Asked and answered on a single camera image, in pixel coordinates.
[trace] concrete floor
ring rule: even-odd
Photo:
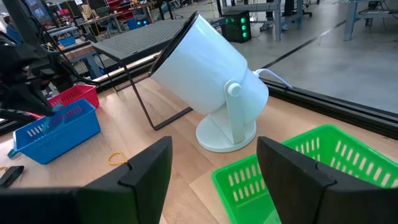
[[[197,5],[174,12],[188,17],[199,10],[203,17],[213,17],[211,5],[207,3],[200,1]],[[393,2],[388,5],[398,8],[398,4]],[[260,33],[261,25],[256,24],[251,30],[256,38],[243,44],[232,44],[246,57],[249,67],[255,70],[330,30],[327,35],[270,69],[293,86],[398,113],[398,20],[386,19],[384,27],[382,19],[375,19],[371,28],[365,27],[364,21],[358,21],[353,40],[344,42],[345,25],[335,26],[345,20],[346,10],[347,3],[321,1],[320,5],[313,4],[306,9],[313,12],[313,17],[304,19],[302,30],[291,24],[280,42],[274,40],[273,30]],[[265,13],[258,16],[259,20],[264,20]],[[273,80],[265,74],[262,77]]]

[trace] white spotlight lamp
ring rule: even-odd
[[[268,88],[246,59],[198,12],[161,53],[150,73],[195,111],[208,114],[197,127],[201,146],[231,152],[256,135],[256,118]]]

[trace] green plastic basket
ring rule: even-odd
[[[398,186],[398,165],[340,128],[326,124],[282,144],[379,187]],[[251,155],[213,173],[232,223],[280,223],[258,165]]]

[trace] blue plastic basket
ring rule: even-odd
[[[62,46],[66,47],[76,43],[75,37],[68,37],[58,41]]]
[[[84,98],[56,111],[49,123],[48,119],[40,118],[16,130],[9,157],[21,152],[40,164],[48,164],[101,131],[95,107]]]

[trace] computer tower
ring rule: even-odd
[[[249,11],[229,10],[223,17],[226,19],[223,33],[226,40],[243,43],[251,39]]]

